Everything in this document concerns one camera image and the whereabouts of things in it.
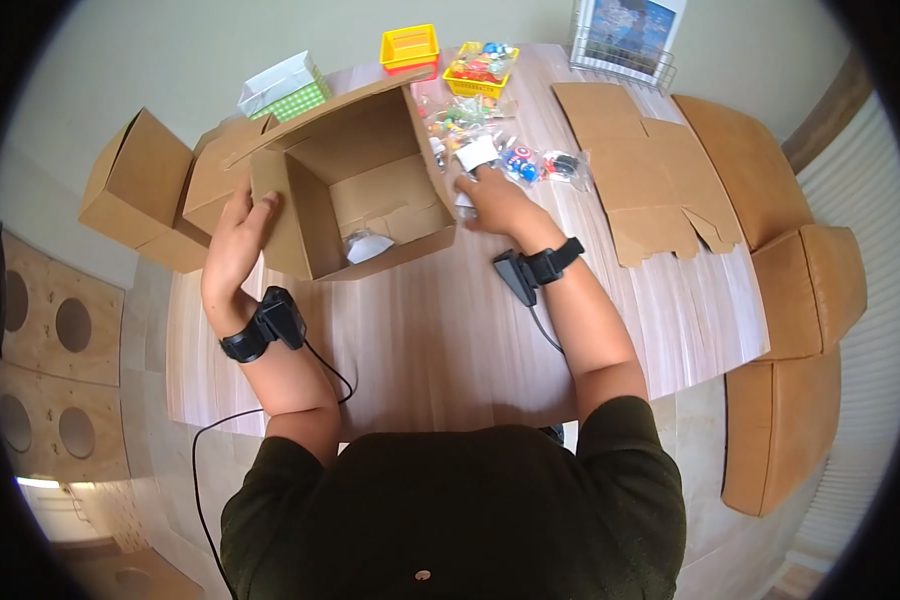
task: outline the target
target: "wire rack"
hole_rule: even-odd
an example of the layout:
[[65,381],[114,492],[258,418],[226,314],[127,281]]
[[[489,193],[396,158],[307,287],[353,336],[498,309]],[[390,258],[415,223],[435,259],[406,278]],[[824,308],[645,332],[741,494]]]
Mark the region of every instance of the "wire rack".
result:
[[577,0],[571,18],[567,56],[570,66],[605,73],[665,95],[677,75],[674,55],[657,46],[618,38],[589,27],[589,10]]

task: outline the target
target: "person's left hand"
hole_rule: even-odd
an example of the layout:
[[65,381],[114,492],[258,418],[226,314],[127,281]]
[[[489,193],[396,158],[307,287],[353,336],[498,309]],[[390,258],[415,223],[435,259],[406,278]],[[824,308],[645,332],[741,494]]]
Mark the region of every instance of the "person's left hand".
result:
[[264,231],[278,203],[276,192],[268,192],[253,204],[247,173],[219,216],[200,278],[203,311],[217,337],[242,331],[256,310],[257,301],[240,286],[260,257]]

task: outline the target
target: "green checkered box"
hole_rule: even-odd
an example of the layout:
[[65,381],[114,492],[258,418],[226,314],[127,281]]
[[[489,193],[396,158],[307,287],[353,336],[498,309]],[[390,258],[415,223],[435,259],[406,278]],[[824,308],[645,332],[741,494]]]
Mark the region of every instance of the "green checkered box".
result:
[[251,119],[273,114],[283,122],[332,97],[309,52],[301,52],[245,82],[237,106]]

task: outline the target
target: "tile floor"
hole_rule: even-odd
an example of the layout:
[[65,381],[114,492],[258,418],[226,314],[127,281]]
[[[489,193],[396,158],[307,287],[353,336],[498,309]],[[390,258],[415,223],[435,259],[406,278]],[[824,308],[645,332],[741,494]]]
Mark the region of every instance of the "tile floor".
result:
[[[197,516],[190,448],[197,427],[166,410],[166,314],[171,275],[140,258],[124,301],[120,338],[120,404],[130,482],[146,540],[207,598],[227,590]],[[679,464],[687,507],[687,550],[679,600],[750,600],[766,592],[810,505],[823,465],[778,510],[745,516],[720,500],[724,469],[724,381],[718,377],[651,402],[663,447]],[[576,448],[576,423],[566,428]],[[208,431],[200,436],[200,499],[215,542],[220,512],[241,485],[260,438]]]

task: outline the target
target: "red basket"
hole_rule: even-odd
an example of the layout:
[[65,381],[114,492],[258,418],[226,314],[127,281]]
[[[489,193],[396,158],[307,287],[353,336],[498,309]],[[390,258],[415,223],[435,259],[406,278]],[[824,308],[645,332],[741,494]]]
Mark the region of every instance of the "red basket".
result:
[[394,75],[403,73],[404,71],[410,71],[412,69],[419,69],[421,66],[429,66],[430,69],[432,70],[430,77],[420,79],[421,82],[429,82],[430,80],[437,78],[437,66],[440,64],[440,61],[441,61],[441,57],[439,54],[437,54],[436,60],[434,60],[432,62],[420,62],[418,64],[408,64],[407,66],[398,66],[395,69],[388,69],[386,66],[384,66],[384,71],[386,71],[387,75],[394,76]]

